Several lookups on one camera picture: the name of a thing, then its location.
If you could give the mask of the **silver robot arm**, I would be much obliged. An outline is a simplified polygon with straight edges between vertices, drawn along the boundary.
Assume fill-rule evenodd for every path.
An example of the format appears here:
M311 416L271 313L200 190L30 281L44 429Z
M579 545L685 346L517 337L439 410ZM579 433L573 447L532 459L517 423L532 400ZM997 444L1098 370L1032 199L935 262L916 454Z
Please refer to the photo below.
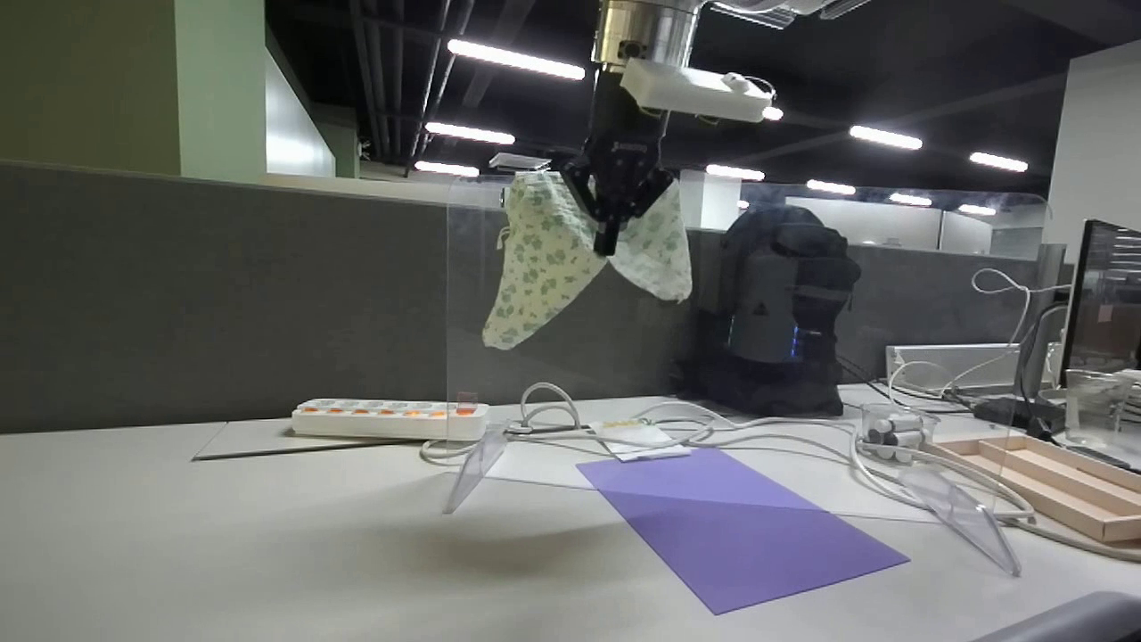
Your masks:
M642 112L619 85L630 61L685 67L706 0L599 0L586 146L559 169L595 220L591 251L610 257L629 220L676 177L664 163L667 112Z

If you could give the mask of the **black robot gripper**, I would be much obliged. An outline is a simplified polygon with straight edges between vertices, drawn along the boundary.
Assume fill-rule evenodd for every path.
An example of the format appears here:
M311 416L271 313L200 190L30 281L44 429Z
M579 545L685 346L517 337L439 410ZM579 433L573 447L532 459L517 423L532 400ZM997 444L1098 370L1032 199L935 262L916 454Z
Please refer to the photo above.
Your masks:
M599 220L595 257L614 257L618 227L642 217L674 182L658 163L664 127L667 123L644 114L614 73L595 76L586 146L559 169Z

